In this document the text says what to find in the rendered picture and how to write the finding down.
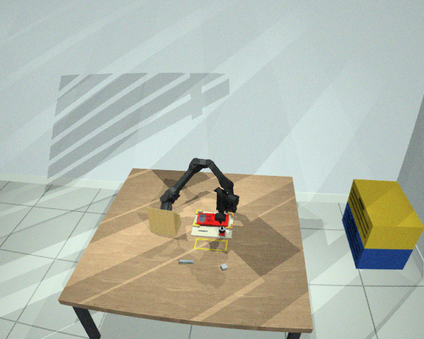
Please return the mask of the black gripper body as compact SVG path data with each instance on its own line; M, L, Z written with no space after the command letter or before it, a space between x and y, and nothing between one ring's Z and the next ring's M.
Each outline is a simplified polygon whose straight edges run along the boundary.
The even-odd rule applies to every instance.
M216 213L215 220L226 221L226 214L224 213L224 211L226 211L227 203L225 203L225 202L220 203L220 202L217 201L216 205L217 205L216 210L218 210L218 212L220 212L220 213Z

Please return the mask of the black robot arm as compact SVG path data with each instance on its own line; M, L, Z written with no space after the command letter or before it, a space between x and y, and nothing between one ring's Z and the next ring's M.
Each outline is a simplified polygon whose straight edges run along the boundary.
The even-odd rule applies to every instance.
M224 189L219 187L214 191L217 193L217 201L220 203L227 203L226 213L235 213L237 205L239 204L239 196L234 194L234 184L218 169L212 160L194 158L189 163L189 169L182 175L178 182L169 188L164 195L160 197L162 210L172 210L172 204L180 197L179 192L184 185L191 179L191 177L201 171L203 168L210 168L210 170L218 178L219 184Z

